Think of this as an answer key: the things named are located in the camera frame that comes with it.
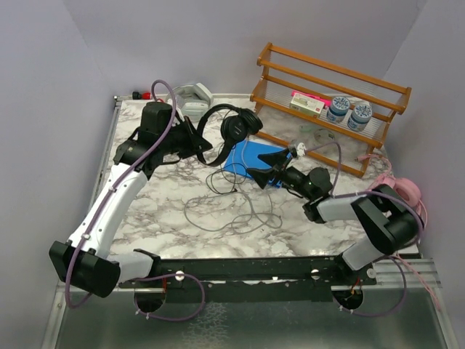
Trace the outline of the black headphones with cable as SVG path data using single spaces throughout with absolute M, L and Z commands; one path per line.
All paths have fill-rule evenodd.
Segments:
M 217 167 L 221 165 L 227 160 L 231 150 L 233 150 L 238 143 L 244 141 L 249 135 L 255 135 L 263 127 L 262 121 L 252 110 L 222 103 L 210 108 L 201 117 L 197 127 L 200 136 L 203 135 L 209 117 L 223 110 L 236 112 L 236 115 L 225 116 L 222 120 L 220 133 L 224 143 L 221 152 L 216 159 L 210 163 L 205 160 L 203 151 L 197 153 L 198 160 L 208 167 Z

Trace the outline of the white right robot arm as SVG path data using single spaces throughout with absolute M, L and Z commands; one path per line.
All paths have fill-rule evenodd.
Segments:
M 341 284 L 351 284 L 365 266 L 390 256 L 419 240 L 424 230 L 420 215 L 386 184 L 372 190 L 334 196 L 329 171 L 315 167 L 303 173 L 289 164 L 296 153 L 285 149 L 258 155 L 267 169 L 248 168 L 246 172 L 264 189 L 282 188 L 307 200 L 303 205 L 307 219 L 317 224 L 337 220 L 358 221 L 365 237 L 335 258 L 333 274 Z

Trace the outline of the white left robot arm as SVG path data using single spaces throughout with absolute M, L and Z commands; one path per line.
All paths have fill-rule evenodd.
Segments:
M 116 231 L 165 156 L 186 159 L 211 148 L 187 116 L 166 103 L 147 103 L 140 125 L 116 148 L 107 182 L 84 221 L 65 243 L 51 245 L 49 257 L 59 279 L 98 297 L 135 278 L 143 286 L 156 285 L 161 270 L 149 253 L 109 257 Z

